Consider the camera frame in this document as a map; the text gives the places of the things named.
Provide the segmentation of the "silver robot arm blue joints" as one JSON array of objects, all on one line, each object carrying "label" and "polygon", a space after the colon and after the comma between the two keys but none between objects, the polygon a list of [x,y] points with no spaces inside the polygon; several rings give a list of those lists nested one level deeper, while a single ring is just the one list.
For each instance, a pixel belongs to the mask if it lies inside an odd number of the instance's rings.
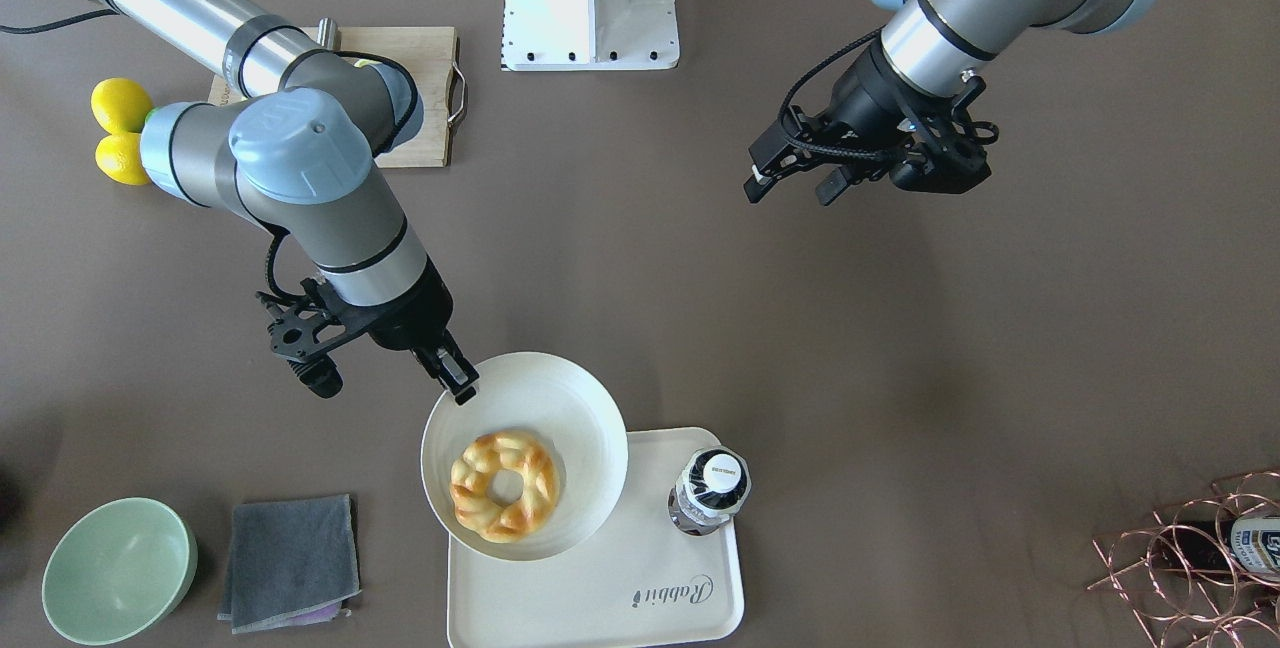
[{"label": "silver robot arm blue joints", "polygon": [[356,68],[250,0],[93,1],[129,15],[243,96],[155,111],[140,151],[157,187],[289,232],[349,305],[451,305],[375,164],[413,118],[411,79]]}]

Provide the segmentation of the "black gripper idle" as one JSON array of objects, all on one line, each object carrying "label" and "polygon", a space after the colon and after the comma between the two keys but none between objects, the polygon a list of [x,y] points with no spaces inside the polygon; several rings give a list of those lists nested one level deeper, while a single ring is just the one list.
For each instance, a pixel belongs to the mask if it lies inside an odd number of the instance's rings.
[{"label": "black gripper idle", "polygon": [[[780,181],[813,169],[813,161],[908,161],[915,141],[904,105],[913,97],[904,79],[888,67],[881,37],[863,36],[805,70],[796,79],[799,92],[810,79],[840,59],[859,50],[832,85],[829,102],[815,115],[795,108],[795,146],[782,120],[773,123],[751,143],[751,175],[744,183],[750,204],[759,204]],[[837,164],[815,188],[822,206],[831,206],[841,193],[863,182],[860,163]]]}]

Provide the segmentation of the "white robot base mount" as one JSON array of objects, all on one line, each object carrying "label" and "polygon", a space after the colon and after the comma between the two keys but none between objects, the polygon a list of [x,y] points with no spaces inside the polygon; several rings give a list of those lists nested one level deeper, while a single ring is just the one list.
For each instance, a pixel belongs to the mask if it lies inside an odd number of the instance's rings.
[{"label": "white robot base mount", "polygon": [[504,0],[503,70],[669,70],[676,0]]}]

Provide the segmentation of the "black gripper holding plate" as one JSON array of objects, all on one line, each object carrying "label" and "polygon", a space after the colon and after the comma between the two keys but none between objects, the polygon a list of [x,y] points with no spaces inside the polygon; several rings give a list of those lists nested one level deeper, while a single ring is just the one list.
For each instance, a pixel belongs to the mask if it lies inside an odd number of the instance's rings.
[{"label": "black gripper holding plate", "polygon": [[463,355],[448,324],[454,301],[435,264],[428,259],[422,275],[398,300],[378,306],[367,334],[385,350],[412,356],[453,397],[465,405],[477,393],[476,368]]}]

